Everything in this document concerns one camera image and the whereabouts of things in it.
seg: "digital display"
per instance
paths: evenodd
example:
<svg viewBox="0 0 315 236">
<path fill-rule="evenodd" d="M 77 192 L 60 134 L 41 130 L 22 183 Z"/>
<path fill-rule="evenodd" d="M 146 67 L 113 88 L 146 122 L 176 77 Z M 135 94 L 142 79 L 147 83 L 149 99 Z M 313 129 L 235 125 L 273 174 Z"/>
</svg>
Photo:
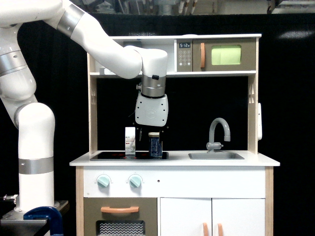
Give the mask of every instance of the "digital display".
<svg viewBox="0 0 315 236">
<path fill-rule="evenodd" d="M 179 48 L 190 48 L 190 43 L 180 43 Z"/>
</svg>

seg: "oven door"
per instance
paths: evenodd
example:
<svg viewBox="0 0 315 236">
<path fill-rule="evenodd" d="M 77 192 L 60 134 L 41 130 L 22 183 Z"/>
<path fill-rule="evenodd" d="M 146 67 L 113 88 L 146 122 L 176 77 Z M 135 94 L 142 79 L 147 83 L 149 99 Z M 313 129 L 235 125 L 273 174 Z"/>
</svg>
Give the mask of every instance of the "oven door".
<svg viewBox="0 0 315 236">
<path fill-rule="evenodd" d="M 256 39 L 200 39 L 193 41 L 192 71 L 256 70 Z"/>
<path fill-rule="evenodd" d="M 157 198 L 84 198 L 85 236 L 157 236 Z"/>
</svg>

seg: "gray faucet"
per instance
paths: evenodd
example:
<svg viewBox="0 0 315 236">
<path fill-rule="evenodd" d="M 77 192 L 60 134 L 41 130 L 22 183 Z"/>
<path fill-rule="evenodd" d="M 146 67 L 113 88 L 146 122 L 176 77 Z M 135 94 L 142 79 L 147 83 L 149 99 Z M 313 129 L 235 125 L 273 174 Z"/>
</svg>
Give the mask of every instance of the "gray faucet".
<svg viewBox="0 0 315 236">
<path fill-rule="evenodd" d="M 210 125 L 209 130 L 209 142 L 207 143 L 207 153 L 214 152 L 214 150 L 219 150 L 223 145 L 219 142 L 215 143 L 215 128 L 216 125 L 220 123 L 223 126 L 224 129 L 224 141 L 230 142 L 231 141 L 231 133 L 230 133 L 230 127 L 228 126 L 225 119 L 222 118 L 216 118 Z"/>
</svg>

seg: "blue clamp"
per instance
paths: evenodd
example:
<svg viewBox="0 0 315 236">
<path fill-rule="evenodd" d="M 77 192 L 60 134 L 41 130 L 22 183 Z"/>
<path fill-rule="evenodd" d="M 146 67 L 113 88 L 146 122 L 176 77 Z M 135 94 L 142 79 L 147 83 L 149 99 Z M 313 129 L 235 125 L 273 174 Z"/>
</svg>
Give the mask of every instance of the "blue clamp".
<svg viewBox="0 0 315 236">
<path fill-rule="evenodd" d="M 60 212 L 52 206 L 41 206 L 26 212 L 24 220 L 48 219 L 51 236 L 63 236 L 63 217 Z"/>
</svg>

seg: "can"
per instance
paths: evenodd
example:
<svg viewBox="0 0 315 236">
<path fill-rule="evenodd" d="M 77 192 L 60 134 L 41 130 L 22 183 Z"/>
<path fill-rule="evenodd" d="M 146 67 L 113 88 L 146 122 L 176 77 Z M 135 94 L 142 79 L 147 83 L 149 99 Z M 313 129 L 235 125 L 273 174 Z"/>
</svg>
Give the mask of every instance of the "can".
<svg viewBox="0 0 315 236">
<path fill-rule="evenodd" d="M 162 143 L 159 141 L 159 132 L 150 132 L 149 142 L 149 156 L 162 157 Z"/>
</svg>

